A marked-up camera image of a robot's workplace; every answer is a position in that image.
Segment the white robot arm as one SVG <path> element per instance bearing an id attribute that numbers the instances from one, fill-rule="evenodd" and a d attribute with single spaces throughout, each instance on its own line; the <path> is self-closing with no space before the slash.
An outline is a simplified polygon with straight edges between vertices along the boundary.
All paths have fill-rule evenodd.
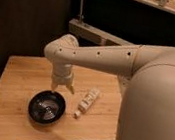
<path id="1" fill-rule="evenodd" d="M 72 87 L 73 66 L 127 79 L 116 140 L 175 140 L 175 47 L 122 45 L 80 47 L 72 34 L 50 42 L 52 87 Z"/>

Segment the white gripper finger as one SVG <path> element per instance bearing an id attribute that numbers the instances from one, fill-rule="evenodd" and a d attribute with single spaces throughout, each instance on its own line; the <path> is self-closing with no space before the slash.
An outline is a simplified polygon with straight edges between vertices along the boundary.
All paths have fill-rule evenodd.
<path id="1" fill-rule="evenodd" d="M 52 90 L 55 90 L 58 87 L 58 84 L 56 82 L 52 82 Z"/>
<path id="2" fill-rule="evenodd" d="M 69 92 L 71 92 L 72 94 L 75 93 L 75 92 L 74 92 L 74 86 L 67 84 L 66 87 L 67 87 L 67 89 L 69 90 Z"/>

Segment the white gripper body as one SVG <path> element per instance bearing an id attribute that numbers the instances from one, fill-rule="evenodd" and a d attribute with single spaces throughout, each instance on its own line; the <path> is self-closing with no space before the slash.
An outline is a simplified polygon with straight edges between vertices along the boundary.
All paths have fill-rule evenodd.
<path id="1" fill-rule="evenodd" d="M 72 65 L 54 63 L 51 76 L 53 84 L 71 86 L 74 78 Z"/>

